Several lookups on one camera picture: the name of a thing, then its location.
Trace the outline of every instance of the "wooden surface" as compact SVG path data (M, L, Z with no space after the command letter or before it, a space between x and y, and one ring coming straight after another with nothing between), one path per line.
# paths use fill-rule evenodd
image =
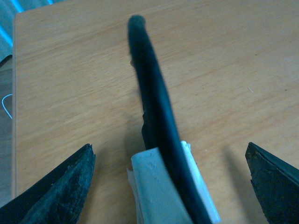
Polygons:
M244 155L252 141L299 167L298 13L297 0L70 0L18 14L15 193L90 143L80 223L136 223L126 168L144 146L127 21L141 14L223 223L267 223Z

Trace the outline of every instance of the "black cable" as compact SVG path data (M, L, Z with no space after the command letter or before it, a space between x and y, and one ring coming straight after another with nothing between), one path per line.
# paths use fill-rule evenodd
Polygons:
M166 169L195 224L211 224L182 149L162 74L140 15L128 21L128 42L141 90L147 132L157 143Z

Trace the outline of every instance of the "wooden table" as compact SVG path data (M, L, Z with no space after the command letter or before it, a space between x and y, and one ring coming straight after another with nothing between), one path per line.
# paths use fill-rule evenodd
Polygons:
M141 14L223 223L267 223L244 155L252 141L299 167L298 13L297 0L70 0L18 14L15 195L91 143L80 223L136 223L126 168L144 146L127 21Z

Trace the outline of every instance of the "white plastic piece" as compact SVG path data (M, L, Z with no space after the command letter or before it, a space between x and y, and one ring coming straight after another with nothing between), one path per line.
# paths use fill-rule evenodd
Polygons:
M191 145L181 143L210 219L214 224L219 223L220 216L191 154ZM158 148L137 153L131 161L133 171L128 170L128 180L135 197L137 224L192 224Z

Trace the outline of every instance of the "floor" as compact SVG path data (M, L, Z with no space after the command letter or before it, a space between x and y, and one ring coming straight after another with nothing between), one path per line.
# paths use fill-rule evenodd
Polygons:
M13 62L9 59L0 66L0 99L12 93ZM4 106L11 114L12 97L3 100ZM0 207L11 200L11 166L12 166L12 120L0 105Z

